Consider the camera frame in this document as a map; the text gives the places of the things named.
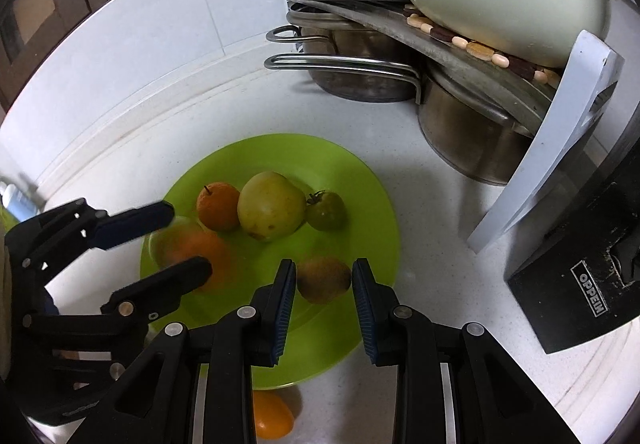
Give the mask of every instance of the silver bolt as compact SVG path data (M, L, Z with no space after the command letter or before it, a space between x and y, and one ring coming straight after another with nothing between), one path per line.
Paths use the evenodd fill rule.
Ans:
M412 311L409 307L405 307L404 305L400 305L394 309L394 316L400 319L407 319L414 315L414 311Z
M164 327L164 333L167 336L177 336L182 332L182 325L180 323L169 323Z
M120 376L124 374L124 370L125 368L121 363L111 363L111 366L109 367L109 375L111 376L111 379L118 380L120 379Z
M236 312L239 318L249 319L255 316L255 309L251 305L240 307Z
M133 314L133 303L130 301L123 301L118 305L118 313L121 316L131 316Z
M466 326L466 331L472 336L481 336L484 334L484 327L480 323L469 323Z

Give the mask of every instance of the oppein label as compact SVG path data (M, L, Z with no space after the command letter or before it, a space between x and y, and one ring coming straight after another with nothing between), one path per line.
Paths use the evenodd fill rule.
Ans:
M584 263L584 260L575 264L571 268L571 272L574 275L575 281L580 285L580 290L587 299L587 303L589 304L593 315L597 318L601 314L607 312L609 310L607 308L607 304L604 303L602 293L595 281L593 281L593 277L591 276L589 269L587 269L587 264Z

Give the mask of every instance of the small orange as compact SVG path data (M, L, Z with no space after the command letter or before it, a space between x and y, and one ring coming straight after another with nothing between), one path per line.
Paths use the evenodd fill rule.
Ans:
M164 257L168 265L203 256L212 267L211 277L199 288L210 292L222 286L233 267L233 254L226 242L213 231L183 231L167 244Z
M279 439L293 429L293 414L272 392L254 390L255 434L262 439Z
M240 192L226 182L204 186L196 201L198 218L213 231L231 231L240 225L238 199Z

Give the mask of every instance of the white countertop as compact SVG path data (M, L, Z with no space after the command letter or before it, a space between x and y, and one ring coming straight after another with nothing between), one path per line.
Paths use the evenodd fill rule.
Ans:
M562 193L551 193L523 226L474 254L466 236L500 188L470 180L443 162L424 140L412 102L355 103L323 92L305 73L258 69L185 96L159 115L148 109L152 115L141 126L124 128L53 194L48 207L85 197L115 214L161 199L193 164L236 140L271 132L317 135L356 154L385 186L401 233L401 302L433 322L486 326L584 444L602 444L640 390L637 320L548 356L504 283L505 272L548 227L545 207L558 207ZM129 117L136 113L128 111ZM73 157L68 163L73 166ZM49 286L61 311L98 312L113 290L138 278L140 246L137 240L78 259ZM371 366L359 347L327 373L284 393L302 408L283 442L388 444L395 388L395 370Z

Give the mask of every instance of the plate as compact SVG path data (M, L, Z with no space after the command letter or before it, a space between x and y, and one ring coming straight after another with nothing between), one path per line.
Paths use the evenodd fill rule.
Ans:
M238 189L255 174L276 171L306 194L337 192L349 214L340 231L321 233L305 224L291 236L258 242L238 229L223 234L234 248L238 269L233 280L210 294L191 292L180 308L153 323L160 331L179 321L189 328L212 324L251 300L254 290L272 283L283 258L301 262L316 255L336 256L349 266L368 258L376 280L392 285L398 270L399 232L391 202L375 174L353 153L319 137L271 134L235 142L205 157L172 186L164 200L177 215L197 218L196 197L210 182ZM158 270L145 239L140 277ZM312 305L296 291L284 355L274 368L254 367L254 388L281 388L309 379L337 364L361 341L351 291L328 305Z

